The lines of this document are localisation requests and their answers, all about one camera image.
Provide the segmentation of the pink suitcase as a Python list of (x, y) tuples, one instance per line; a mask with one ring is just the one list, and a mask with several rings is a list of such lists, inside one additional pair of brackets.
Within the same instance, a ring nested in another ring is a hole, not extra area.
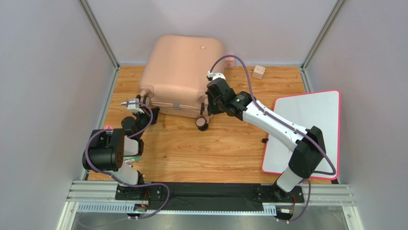
[(194, 118), (200, 131), (207, 130), (212, 118), (207, 73), (224, 71), (224, 62), (217, 60), (225, 54), (216, 38), (162, 36), (140, 79), (140, 101), (163, 114)]

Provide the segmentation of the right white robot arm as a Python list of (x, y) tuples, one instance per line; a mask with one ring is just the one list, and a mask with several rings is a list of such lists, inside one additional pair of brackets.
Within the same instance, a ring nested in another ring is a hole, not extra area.
[(288, 167), (274, 182), (277, 190), (291, 192), (298, 183), (310, 178), (322, 159), (327, 158), (323, 133), (318, 127), (307, 129), (289, 122), (263, 106), (252, 94), (235, 93), (224, 77), (208, 77), (208, 81), (211, 114), (226, 113), (255, 125), (292, 152)]

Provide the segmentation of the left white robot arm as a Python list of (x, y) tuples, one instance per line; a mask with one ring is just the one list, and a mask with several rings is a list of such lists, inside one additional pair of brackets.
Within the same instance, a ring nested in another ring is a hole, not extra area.
[(150, 113), (143, 108), (141, 113), (125, 117), (121, 128), (93, 130), (86, 146), (88, 152), (82, 156), (84, 169), (113, 177), (122, 186), (144, 184), (142, 173), (126, 163), (125, 158), (143, 154), (142, 129), (148, 123), (153, 125), (157, 122), (159, 111), (159, 108), (153, 108)]

